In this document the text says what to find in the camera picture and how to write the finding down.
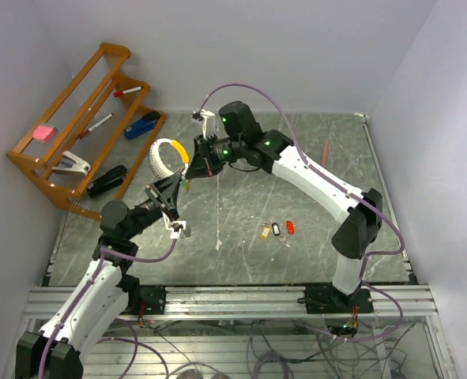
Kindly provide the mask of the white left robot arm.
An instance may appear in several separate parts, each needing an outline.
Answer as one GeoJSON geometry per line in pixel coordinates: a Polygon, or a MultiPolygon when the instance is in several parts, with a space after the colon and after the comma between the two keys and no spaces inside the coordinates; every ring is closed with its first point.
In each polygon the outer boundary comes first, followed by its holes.
{"type": "Polygon", "coordinates": [[[132,239],[164,220],[175,242],[187,229],[179,221],[177,197],[182,175],[175,172],[145,187],[147,198],[129,208],[109,201],[101,210],[101,236],[86,273],[56,314],[17,342],[16,378],[80,378],[86,356],[121,313],[141,305],[140,284],[127,271],[137,256],[132,239]]]}

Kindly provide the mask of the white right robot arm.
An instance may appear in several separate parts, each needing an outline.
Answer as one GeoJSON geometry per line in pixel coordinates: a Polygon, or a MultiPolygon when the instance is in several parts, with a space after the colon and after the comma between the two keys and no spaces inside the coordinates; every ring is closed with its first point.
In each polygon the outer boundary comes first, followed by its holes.
{"type": "Polygon", "coordinates": [[[218,114],[195,111],[192,119],[201,124],[194,138],[194,155],[186,178],[210,178],[225,165],[240,159],[256,170],[263,170],[291,183],[317,201],[340,224],[332,237],[338,253],[328,294],[330,306],[337,312],[356,304],[361,269],[369,245],[382,226],[382,194],[351,186],[299,154],[295,142],[282,132],[265,131],[249,106],[241,101],[223,106],[218,114]]]}

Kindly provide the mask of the yellow handled chain keyring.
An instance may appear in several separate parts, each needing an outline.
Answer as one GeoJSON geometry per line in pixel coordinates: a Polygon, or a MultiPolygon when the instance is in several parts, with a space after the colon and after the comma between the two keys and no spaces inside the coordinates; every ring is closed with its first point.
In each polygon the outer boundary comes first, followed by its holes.
{"type": "Polygon", "coordinates": [[[184,177],[190,165],[190,157],[177,140],[159,138],[149,149],[148,163],[156,179],[168,178],[176,172],[184,177]]]}

